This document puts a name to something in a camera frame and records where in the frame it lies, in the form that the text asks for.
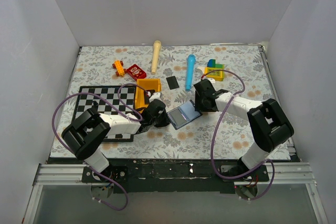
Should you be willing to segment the blue leather card holder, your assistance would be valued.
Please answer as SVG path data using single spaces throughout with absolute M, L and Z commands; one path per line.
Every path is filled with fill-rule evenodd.
M 197 119 L 197 118 L 199 118 L 200 116 L 203 115 L 201 111 L 199 111 L 195 108 L 195 103 L 192 100 L 188 100 L 187 102 L 183 103 L 182 105 L 180 105 L 180 106 L 178 106 L 177 108 L 174 108 L 174 109 L 179 109 L 182 112 L 183 116 L 187 120 L 187 123 L 185 125 L 191 123 L 192 121 L 194 121 L 195 119 Z

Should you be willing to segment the black credit card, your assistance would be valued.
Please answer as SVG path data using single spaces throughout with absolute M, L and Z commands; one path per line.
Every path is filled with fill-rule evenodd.
M 166 81 L 169 85 L 170 90 L 174 90 L 174 89 L 179 88 L 179 84 L 178 84 L 175 76 L 167 77 Z

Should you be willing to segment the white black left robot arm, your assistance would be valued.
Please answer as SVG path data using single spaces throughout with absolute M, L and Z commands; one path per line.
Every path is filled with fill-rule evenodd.
M 99 150 L 100 144 L 109 135 L 136 135 L 147 132 L 151 127 L 165 127 L 170 124 L 166 105 L 154 99 L 141 113 L 142 120 L 127 114 L 107 115 L 89 108 L 76 118 L 61 134 L 62 139 L 80 161 L 91 166 L 93 175 L 100 182 L 111 178 L 110 163 Z

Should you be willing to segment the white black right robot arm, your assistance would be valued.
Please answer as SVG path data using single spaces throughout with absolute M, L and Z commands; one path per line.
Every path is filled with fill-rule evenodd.
M 239 158 L 237 165 L 221 173 L 224 177 L 251 180 L 269 154 L 294 134 L 294 129 L 275 99 L 255 101 L 227 90 L 215 90 L 212 83 L 201 80 L 195 87 L 195 108 L 201 112 L 227 112 L 249 122 L 254 143 Z

